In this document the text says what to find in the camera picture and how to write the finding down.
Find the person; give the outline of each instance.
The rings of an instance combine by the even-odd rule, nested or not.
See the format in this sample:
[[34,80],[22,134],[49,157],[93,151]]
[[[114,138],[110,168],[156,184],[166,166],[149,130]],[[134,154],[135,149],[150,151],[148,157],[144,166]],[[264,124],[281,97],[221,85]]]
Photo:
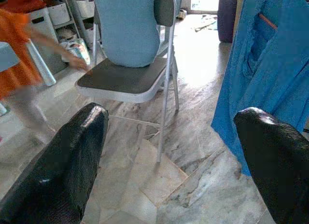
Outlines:
[[41,142],[47,144],[55,134],[36,102],[37,87],[42,78],[28,55],[27,42],[33,42],[51,48],[63,55],[70,67],[87,71],[87,65],[53,39],[36,31],[29,24],[28,15],[10,13],[0,9],[0,42],[7,42],[19,58],[19,63],[0,72],[0,100],[4,100],[18,116],[24,127]]

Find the orange shirt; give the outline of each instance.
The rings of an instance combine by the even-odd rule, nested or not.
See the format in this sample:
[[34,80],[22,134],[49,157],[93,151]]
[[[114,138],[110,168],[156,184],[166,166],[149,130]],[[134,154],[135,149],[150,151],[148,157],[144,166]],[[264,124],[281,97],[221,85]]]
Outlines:
[[19,57],[16,66],[0,72],[0,99],[22,86],[39,84],[42,81],[26,47],[28,37],[24,28],[27,24],[27,15],[0,9],[0,42],[10,44]]

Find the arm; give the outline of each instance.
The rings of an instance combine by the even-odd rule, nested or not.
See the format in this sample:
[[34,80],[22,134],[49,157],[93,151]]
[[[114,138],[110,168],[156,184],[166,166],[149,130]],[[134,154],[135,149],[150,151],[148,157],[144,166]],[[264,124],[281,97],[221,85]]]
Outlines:
[[30,25],[27,26],[26,32],[29,37],[36,43],[51,48],[55,53],[63,55],[66,59],[69,60],[70,66],[72,68],[88,70],[88,66],[85,61],[81,58],[78,58],[64,49],[61,45],[55,42],[52,38],[45,36],[44,34],[36,31]]

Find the gray pants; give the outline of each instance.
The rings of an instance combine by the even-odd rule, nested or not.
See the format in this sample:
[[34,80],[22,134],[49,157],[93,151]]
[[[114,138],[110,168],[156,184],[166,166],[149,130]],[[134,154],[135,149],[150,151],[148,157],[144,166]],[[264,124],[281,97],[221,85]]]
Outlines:
[[41,142],[48,144],[55,134],[47,123],[47,119],[36,101],[37,90],[34,86],[27,86],[15,91],[5,98],[10,109],[29,128]]

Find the marble floor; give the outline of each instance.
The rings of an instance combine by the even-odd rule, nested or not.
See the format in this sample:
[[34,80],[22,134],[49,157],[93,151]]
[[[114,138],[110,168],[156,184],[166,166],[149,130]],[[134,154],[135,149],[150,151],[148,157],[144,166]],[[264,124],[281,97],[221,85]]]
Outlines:
[[[176,26],[180,111],[170,93],[161,164],[156,128],[111,118],[84,224],[274,223],[252,179],[239,175],[239,163],[210,127],[231,45],[220,43],[216,31],[195,33],[200,19],[189,15]],[[74,88],[82,74],[63,70],[38,94],[56,129],[93,101]],[[143,104],[95,102],[110,114],[158,122],[162,92]],[[0,137],[1,199],[44,146],[12,112],[0,117]]]

